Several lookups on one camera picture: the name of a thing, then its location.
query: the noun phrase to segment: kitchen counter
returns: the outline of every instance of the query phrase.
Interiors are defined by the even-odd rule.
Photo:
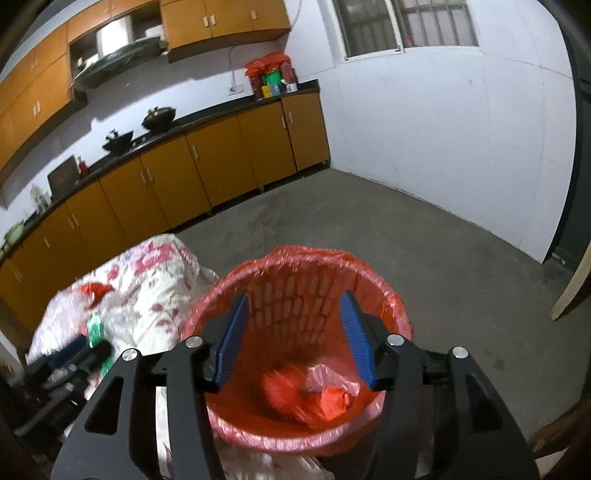
[[[280,96],[266,98],[263,100],[255,100],[254,95],[242,97],[236,100],[231,100],[229,102],[220,103],[218,105],[214,105],[204,110],[199,110],[198,112],[193,112],[189,115],[178,118],[173,122],[172,127],[164,133],[156,135],[147,133],[141,137],[138,137],[137,139],[134,139],[134,146],[130,150],[121,155],[108,154],[100,160],[98,160],[97,162],[93,163],[89,167],[88,175],[80,179],[67,194],[63,195],[58,199],[52,199],[51,206],[45,212],[43,212],[41,215],[34,215],[31,219],[29,219],[25,223],[25,229],[20,239],[17,243],[10,247],[10,249],[4,255],[3,259],[0,261],[0,265],[2,264],[2,261],[4,261],[4,258],[10,257],[14,249],[20,246],[20,244],[27,238],[27,236],[33,230],[35,230],[35,228],[38,225],[40,225],[41,222],[52,211],[54,211],[60,205],[62,205],[68,198],[72,197],[75,193],[80,191],[88,184],[98,180],[100,177],[102,177],[109,171],[123,165],[125,162],[132,160],[133,158],[136,158],[142,152],[149,150],[167,140],[175,138],[186,131],[192,130],[195,127],[198,127],[199,125],[211,122],[223,116],[231,115],[232,113],[242,112],[253,107],[278,102],[281,100],[281,98],[285,96],[301,95],[304,93],[312,93],[319,91],[320,86],[318,80],[310,80],[309,82],[300,83],[299,90],[297,92],[286,93]]]

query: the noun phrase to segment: floral blanket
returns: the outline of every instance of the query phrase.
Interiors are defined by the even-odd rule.
[[[100,309],[90,309],[76,296],[77,287],[91,282],[112,286],[135,313],[129,320],[133,342],[142,354],[162,352],[178,343],[179,330],[191,307],[217,281],[212,270],[174,235],[152,237],[130,248],[59,292],[49,303],[35,331],[28,362],[63,348],[84,330]]]

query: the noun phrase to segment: trash bag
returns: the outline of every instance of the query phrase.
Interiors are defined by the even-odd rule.
[[[376,425],[384,393],[369,390],[357,376],[339,314],[345,290],[355,293],[364,312],[412,339],[400,296],[367,263],[338,250],[279,247],[234,269],[197,302],[183,339],[225,314],[236,293],[249,298],[248,327],[232,379],[219,394],[206,394],[209,419],[220,438],[263,452],[335,455]],[[269,405],[262,379],[289,364],[316,370],[320,391],[331,384],[344,388],[354,396],[351,405],[315,426],[282,417]],[[320,365],[328,365],[341,380],[322,375]]]

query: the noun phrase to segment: window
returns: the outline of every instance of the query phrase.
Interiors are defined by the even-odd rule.
[[[333,0],[347,57],[439,45],[477,46],[466,0]]]

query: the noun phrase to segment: wooden door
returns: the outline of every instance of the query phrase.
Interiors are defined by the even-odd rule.
[[[185,137],[149,150],[141,160],[171,227],[212,209]]]
[[[59,60],[67,53],[66,24],[57,27],[37,44],[34,49],[34,62],[31,69],[33,78],[42,74],[49,65]]]
[[[67,22],[68,43],[111,18],[111,0],[100,0]]]
[[[12,134],[12,112],[9,109],[0,116],[0,170],[4,168],[15,151]]]
[[[31,324],[34,321],[22,287],[22,275],[10,259],[5,260],[0,267],[0,297],[11,308],[18,321],[33,332],[34,327],[31,328]]]
[[[100,185],[132,245],[170,229],[139,158],[102,177]]]
[[[203,0],[179,0],[160,6],[168,50],[211,38]]]
[[[93,254],[66,205],[59,206],[43,220],[43,229],[59,289],[68,287],[96,267]]]
[[[36,75],[35,70],[35,48],[27,53],[20,62],[8,73],[3,82],[8,86],[9,103],[12,103],[18,95],[33,83]]]
[[[11,257],[12,263],[22,275],[25,298],[36,322],[41,320],[47,303],[59,291],[57,271],[44,241],[43,230],[43,224],[35,228]]]
[[[298,170],[329,159],[329,143],[317,93],[281,99]]]
[[[12,137],[18,149],[40,125],[37,115],[35,85],[26,87],[9,109],[12,116]]]
[[[93,182],[76,193],[66,205],[76,228],[93,253],[94,267],[131,247],[99,182]]]
[[[256,189],[236,115],[187,134],[187,140],[213,206]]]
[[[118,15],[153,2],[154,0],[111,0],[111,17],[115,18]]]
[[[40,125],[70,103],[70,67],[67,55],[45,69],[33,83],[37,95],[37,118]]]
[[[246,154],[259,187],[296,172],[290,136],[280,103],[238,115]]]
[[[246,0],[204,0],[212,37],[252,31],[251,13]]]
[[[248,0],[255,30],[290,28],[283,0]]]

